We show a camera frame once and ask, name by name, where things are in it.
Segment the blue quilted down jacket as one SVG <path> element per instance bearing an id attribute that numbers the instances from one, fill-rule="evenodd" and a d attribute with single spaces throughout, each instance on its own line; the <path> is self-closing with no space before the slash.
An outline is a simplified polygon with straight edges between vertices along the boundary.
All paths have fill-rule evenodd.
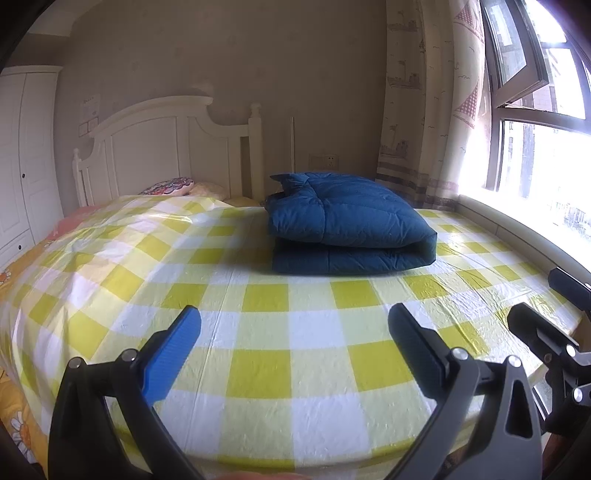
<path id="1" fill-rule="evenodd" d="M 266 198 L 273 270 L 284 275 L 382 275 L 436 261 L 438 234 L 403 198 L 367 178 L 332 172 L 271 177 Z"/>

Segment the yellow checkered bed sheet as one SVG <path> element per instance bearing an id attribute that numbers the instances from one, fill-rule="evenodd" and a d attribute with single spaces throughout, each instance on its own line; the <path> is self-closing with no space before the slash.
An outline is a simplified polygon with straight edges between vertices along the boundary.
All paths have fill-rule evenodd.
<path id="1" fill-rule="evenodd" d="M 404 454 L 434 409 L 388 329 L 403 303 L 472 356 L 539 360 L 507 326 L 527 303 L 566 333 L 583 314 L 508 245 L 454 213 L 425 211 L 436 261 L 386 276 L 277 275 L 262 208 L 199 197 L 122 197 L 2 278 L 1 365 L 42 430 L 67 361 L 141 347 L 183 307 L 201 333 L 156 410 L 198 464 L 349 476 Z"/>

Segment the orange daisy print quilt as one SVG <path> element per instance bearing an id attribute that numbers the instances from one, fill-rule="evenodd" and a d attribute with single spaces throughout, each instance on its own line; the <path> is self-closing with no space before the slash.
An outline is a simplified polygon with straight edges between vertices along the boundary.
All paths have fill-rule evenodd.
<path id="1" fill-rule="evenodd" d="M 1 301 L 24 270 L 44 251 L 41 243 L 24 253 L 1 272 Z M 24 393 L 6 369 L 7 356 L 1 355 L 1 422 L 15 446 L 30 464 L 39 464 L 47 473 L 48 441 L 37 425 Z"/>

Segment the pink floral pillow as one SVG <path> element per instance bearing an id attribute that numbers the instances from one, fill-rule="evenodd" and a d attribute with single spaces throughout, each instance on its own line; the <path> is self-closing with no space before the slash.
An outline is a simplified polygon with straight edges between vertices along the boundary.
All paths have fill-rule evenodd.
<path id="1" fill-rule="evenodd" d="M 66 235 L 72 230 L 76 229 L 83 223 L 91 214 L 99 209 L 98 206 L 86 206 L 77 209 L 71 215 L 59 220 L 53 230 L 46 237 L 47 241 L 55 241 L 60 237 Z"/>

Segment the colourful patterned pillow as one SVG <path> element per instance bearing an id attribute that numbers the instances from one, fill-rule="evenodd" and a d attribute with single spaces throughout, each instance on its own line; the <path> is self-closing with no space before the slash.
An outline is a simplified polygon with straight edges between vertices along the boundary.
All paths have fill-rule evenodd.
<path id="1" fill-rule="evenodd" d="M 193 188 L 194 181 L 190 177 L 176 177 L 153 184 L 140 192 L 146 196 L 184 196 Z"/>

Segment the peach checkered pillow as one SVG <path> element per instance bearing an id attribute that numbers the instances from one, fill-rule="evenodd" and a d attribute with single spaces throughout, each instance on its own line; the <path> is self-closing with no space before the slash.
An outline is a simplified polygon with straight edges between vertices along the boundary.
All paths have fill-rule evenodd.
<path id="1" fill-rule="evenodd" d="M 228 199 L 228 192 L 224 187 L 211 182 L 195 182 L 189 193 L 192 196 L 210 197 L 221 201 Z"/>

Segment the patterned beige curtain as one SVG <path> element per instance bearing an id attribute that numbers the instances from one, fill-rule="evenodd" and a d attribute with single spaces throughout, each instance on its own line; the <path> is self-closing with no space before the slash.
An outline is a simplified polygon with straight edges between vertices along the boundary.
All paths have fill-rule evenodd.
<path id="1" fill-rule="evenodd" d="M 485 76 L 478 1 L 389 1 L 376 179 L 412 206 L 453 210 Z"/>

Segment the white wardrobe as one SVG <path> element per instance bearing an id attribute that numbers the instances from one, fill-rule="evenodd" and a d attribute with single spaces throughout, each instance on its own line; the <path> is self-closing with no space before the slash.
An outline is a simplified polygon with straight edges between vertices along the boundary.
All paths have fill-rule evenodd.
<path id="1" fill-rule="evenodd" d="M 63 218 L 54 160 L 59 66 L 1 72 L 1 265 L 45 239 Z"/>

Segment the white wooden headboard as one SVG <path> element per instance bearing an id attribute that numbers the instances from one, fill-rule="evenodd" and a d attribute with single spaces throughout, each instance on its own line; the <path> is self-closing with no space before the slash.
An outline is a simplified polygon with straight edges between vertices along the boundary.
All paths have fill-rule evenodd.
<path id="1" fill-rule="evenodd" d="M 264 199 L 263 118 L 259 103 L 239 125 L 212 121 L 207 96 L 168 96 L 127 107 L 93 128 L 90 155 L 73 151 L 81 207 L 134 195 L 154 183 L 191 177 L 231 197 Z"/>

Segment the white desk lamp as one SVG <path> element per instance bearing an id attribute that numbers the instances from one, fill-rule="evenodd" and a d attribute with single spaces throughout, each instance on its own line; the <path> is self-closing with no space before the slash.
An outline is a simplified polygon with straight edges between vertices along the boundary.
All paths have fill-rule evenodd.
<path id="1" fill-rule="evenodd" d="M 290 173 L 296 172 L 296 119 L 290 116 Z"/>

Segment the beige wall socket panel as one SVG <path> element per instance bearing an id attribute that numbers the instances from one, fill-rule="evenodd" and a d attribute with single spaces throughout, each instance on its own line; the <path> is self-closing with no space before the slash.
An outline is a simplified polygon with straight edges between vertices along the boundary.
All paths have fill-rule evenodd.
<path id="1" fill-rule="evenodd" d="M 311 155 L 308 158 L 308 169 L 311 171 L 338 171 L 339 156 L 335 154 Z"/>

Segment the window with dark frame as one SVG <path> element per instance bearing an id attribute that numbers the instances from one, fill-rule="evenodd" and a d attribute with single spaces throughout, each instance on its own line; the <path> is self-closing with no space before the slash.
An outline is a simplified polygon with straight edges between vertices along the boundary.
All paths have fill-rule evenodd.
<path id="1" fill-rule="evenodd" d="M 590 62 L 538 1 L 481 4 L 492 139 L 485 187 L 513 213 L 590 234 Z"/>

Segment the paper notice on wall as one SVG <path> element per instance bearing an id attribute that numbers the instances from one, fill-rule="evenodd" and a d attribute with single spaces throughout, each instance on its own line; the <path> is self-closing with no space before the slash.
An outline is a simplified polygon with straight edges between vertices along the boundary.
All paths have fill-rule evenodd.
<path id="1" fill-rule="evenodd" d="M 85 98 L 79 108 L 78 137 L 88 135 L 99 123 L 100 95 Z"/>

